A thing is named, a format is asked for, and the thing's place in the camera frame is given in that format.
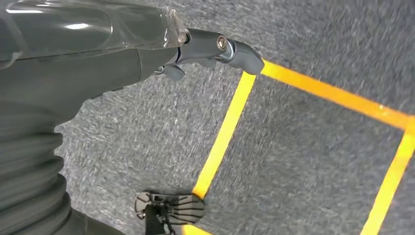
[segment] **yellow tape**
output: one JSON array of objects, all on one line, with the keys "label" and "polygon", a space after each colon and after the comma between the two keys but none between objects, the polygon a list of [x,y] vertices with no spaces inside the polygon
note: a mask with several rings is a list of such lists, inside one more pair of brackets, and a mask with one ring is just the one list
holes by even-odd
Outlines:
[{"label": "yellow tape", "polygon": [[210,183],[215,177],[216,171],[218,170],[223,156],[225,155],[225,151],[231,141],[239,117],[241,116],[252,86],[254,85],[254,81],[254,75],[249,75],[245,72],[242,74],[229,109],[226,112],[225,119],[223,120],[222,126],[216,137],[215,143],[213,144],[205,166],[199,175],[196,186],[193,189],[193,193],[202,199],[208,192]]},{"label": "yellow tape", "polygon": [[405,130],[408,125],[409,117],[402,112],[390,109],[356,94],[333,87],[271,62],[264,60],[264,63],[265,67],[261,73],[265,76],[330,100],[401,130]]},{"label": "yellow tape", "polygon": [[183,235],[212,235],[193,225],[183,225]]},{"label": "yellow tape", "polygon": [[408,128],[405,131],[402,141],[398,147],[396,155],[386,172],[385,179],[380,186],[372,210],[369,213],[368,220],[364,225],[360,235],[378,234],[389,205],[392,202],[399,182],[405,172],[415,149],[415,118],[410,118]]}]

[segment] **ribbed hose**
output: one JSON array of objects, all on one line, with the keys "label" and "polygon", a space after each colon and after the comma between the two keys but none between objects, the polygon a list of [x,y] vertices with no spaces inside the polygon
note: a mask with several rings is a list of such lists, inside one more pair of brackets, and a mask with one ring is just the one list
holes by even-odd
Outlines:
[{"label": "ribbed hose", "polygon": [[70,206],[63,136],[89,97],[138,81],[136,50],[41,63],[22,60],[0,70],[0,235],[122,235]]}]

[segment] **gray plastic housing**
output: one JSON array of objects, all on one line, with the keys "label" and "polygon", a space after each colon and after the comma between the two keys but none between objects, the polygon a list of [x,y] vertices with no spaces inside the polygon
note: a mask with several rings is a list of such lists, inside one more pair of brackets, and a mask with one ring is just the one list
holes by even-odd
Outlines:
[{"label": "gray plastic housing", "polygon": [[119,0],[0,1],[0,68],[17,59],[172,48],[185,40],[186,28],[169,8]]}]

